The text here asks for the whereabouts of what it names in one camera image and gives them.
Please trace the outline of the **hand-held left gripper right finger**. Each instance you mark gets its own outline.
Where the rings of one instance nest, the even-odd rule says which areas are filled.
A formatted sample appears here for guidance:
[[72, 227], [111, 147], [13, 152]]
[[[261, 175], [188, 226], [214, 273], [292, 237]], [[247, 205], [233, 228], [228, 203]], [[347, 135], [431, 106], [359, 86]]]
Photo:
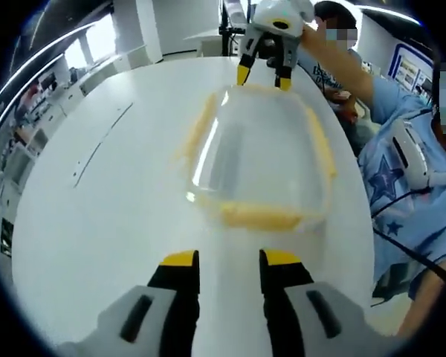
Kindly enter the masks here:
[[394, 339], [376, 332], [362, 308], [313, 281], [287, 251], [259, 252], [263, 310], [274, 356], [392, 356]]

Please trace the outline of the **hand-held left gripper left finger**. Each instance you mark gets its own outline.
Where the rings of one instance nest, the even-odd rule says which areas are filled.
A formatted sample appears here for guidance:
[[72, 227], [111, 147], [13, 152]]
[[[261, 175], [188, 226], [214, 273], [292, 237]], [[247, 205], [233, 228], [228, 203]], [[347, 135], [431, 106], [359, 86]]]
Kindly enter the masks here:
[[96, 328], [58, 356], [191, 356], [200, 313], [199, 252], [165, 257], [145, 286], [135, 286], [104, 309]]

